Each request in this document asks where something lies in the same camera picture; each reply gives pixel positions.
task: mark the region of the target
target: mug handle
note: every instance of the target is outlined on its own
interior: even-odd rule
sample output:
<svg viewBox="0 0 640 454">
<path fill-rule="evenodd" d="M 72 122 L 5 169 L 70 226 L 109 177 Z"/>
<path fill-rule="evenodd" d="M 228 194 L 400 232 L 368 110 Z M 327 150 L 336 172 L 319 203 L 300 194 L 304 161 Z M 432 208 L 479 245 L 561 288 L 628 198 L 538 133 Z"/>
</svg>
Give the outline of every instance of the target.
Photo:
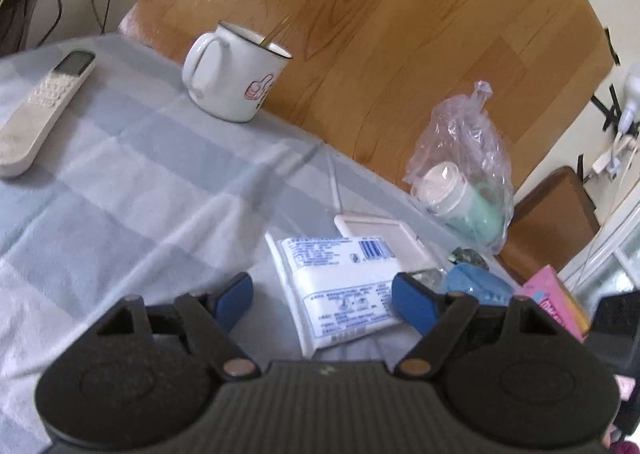
<svg viewBox="0 0 640 454">
<path fill-rule="evenodd" d="M 229 43 L 219 35 L 215 33 L 203 33 L 189 50 L 187 58 L 184 60 L 184 66 L 182 67 L 182 83 L 198 98 L 202 98 L 204 92 L 193 85 L 193 75 L 196 73 L 196 69 L 202 60 L 205 50 L 212 42 L 217 42 L 221 48 L 229 46 Z"/>
</svg>

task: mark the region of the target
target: plastic bag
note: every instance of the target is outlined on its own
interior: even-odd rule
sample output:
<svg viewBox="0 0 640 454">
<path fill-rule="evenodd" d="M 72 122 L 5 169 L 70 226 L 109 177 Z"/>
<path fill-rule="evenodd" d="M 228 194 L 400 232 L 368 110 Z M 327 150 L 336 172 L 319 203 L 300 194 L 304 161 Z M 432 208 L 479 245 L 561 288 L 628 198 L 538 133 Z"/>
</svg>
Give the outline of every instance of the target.
<svg viewBox="0 0 640 454">
<path fill-rule="evenodd" d="M 509 156 L 482 109 L 492 94 L 488 82 L 476 82 L 470 97 L 449 98 L 434 108 L 404 181 L 422 208 L 498 254 L 513 217 L 513 186 Z"/>
</svg>

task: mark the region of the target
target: barcode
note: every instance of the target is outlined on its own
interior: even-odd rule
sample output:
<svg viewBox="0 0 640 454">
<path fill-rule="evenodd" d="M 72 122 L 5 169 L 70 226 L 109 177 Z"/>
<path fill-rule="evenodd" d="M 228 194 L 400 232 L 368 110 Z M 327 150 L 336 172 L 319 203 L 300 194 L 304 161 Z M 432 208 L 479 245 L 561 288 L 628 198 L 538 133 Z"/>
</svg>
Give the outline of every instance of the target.
<svg viewBox="0 0 640 454">
<path fill-rule="evenodd" d="M 359 336 L 366 335 L 366 334 L 367 334 L 366 327 L 343 331 L 342 333 L 336 333 L 335 335 L 331 335 L 331 342 L 332 344 L 336 342 L 348 342 L 350 340 L 356 339 Z"/>
<path fill-rule="evenodd" d="M 390 259 L 395 257 L 394 253 L 383 240 L 361 240 L 360 248 L 367 260 Z"/>
</svg>

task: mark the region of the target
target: tablecloth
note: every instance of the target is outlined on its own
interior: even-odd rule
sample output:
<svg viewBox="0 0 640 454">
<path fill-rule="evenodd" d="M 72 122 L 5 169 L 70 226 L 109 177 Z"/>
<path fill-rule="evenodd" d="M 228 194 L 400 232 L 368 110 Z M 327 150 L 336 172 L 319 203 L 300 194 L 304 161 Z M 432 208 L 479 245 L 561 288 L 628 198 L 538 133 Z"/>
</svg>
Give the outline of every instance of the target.
<svg viewBox="0 0 640 454">
<path fill-rule="evenodd" d="M 115 34 L 2 60 L 0 124 L 76 48 L 96 53 L 95 70 L 34 165 L 0 182 L 1 453 L 46 447 L 33 405 L 40 373 L 126 294 L 158 304 L 248 271 L 254 305 L 232 338 L 264 368 L 301 356 L 265 232 L 338 236 L 342 209 L 399 218 L 444 250 L 460 244 L 400 189 L 303 130 L 265 112 L 248 124 L 204 113 L 178 65 Z M 400 325 L 316 359 L 393 365 L 417 340 Z"/>
</svg>

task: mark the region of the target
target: glass object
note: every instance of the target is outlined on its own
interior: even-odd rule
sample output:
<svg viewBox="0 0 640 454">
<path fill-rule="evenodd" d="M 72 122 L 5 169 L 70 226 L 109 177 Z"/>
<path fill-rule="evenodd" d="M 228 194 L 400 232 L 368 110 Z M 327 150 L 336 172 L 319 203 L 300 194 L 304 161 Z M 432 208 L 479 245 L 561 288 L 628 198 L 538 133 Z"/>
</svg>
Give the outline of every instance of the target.
<svg viewBox="0 0 640 454">
<path fill-rule="evenodd" d="M 593 317 L 600 299 L 607 295 L 634 290 L 634 284 L 616 259 L 611 255 L 574 291 L 574 297 Z"/>
</svg>

